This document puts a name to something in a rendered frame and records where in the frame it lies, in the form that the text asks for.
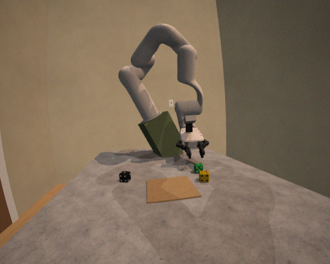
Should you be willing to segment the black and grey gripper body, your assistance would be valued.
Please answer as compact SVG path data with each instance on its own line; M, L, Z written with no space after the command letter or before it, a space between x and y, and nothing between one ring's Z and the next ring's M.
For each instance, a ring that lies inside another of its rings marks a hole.
M193 132L186 133L186 125L180 129L180 140L182 144L185 145L185 142L188 142L190 149L198 149L198 141L204 141L204 137L201 132L193 125Z

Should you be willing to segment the black die with white pips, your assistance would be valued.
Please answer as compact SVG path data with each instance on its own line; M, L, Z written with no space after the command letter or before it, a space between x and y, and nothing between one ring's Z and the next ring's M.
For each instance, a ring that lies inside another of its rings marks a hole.
M127 183L131 179L130 171L123 171L119 174L120 182Z

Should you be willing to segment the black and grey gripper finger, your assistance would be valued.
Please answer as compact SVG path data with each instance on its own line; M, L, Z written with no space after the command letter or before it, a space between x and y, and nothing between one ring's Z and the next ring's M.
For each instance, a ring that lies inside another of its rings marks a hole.
M207 145L209 145L209 142L207 140L205 140L205 139L204 139L204 141L198 141L197 147L199 148L199 153L200 153L201 158L204 158L204 155L205 155L204 148Z
M182 141L179 140L178 143L176 144L176 146L178 148L181 148L182 150L184 150L186 152L186 155L188 156L189 159L191 159L191 150L190 147L188 147L188 142L185 142L185 145L182 144Z

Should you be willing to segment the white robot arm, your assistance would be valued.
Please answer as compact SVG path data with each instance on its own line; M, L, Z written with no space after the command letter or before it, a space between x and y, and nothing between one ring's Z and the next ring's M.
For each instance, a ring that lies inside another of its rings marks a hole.
M155 63L153 54L158 50L160 44L170 46L177 53L177 79L179 82L193 87L197 93L197 100L177 101L174 105L180 129L186 125L186 133L193 132L196 115L201 114L203 111L204 95L195 80L197 51L177 29L164 23L154 25L132 54L132 66L125 66L120 69L118 73L119 80L130 94L143 118L142 123L159 116L162 112L158 112L156 109L141 80L153 67Z

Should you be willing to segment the green die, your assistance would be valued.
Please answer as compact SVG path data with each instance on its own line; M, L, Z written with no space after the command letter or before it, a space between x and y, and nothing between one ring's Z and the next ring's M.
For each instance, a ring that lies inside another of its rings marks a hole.
M202 164L194 164L194 171L196 174L199 174L199 171L203 170L203 165Z

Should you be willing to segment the orange flat mat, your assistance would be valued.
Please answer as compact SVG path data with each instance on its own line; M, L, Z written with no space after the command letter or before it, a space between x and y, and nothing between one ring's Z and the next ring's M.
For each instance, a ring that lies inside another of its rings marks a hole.
M202 197L188 176L147 180L147 203Z

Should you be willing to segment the yellow die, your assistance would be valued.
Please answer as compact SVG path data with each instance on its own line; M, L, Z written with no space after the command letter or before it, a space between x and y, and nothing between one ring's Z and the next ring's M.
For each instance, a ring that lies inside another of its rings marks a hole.
M209 171L199 171L199 180L201 183L209 182Z

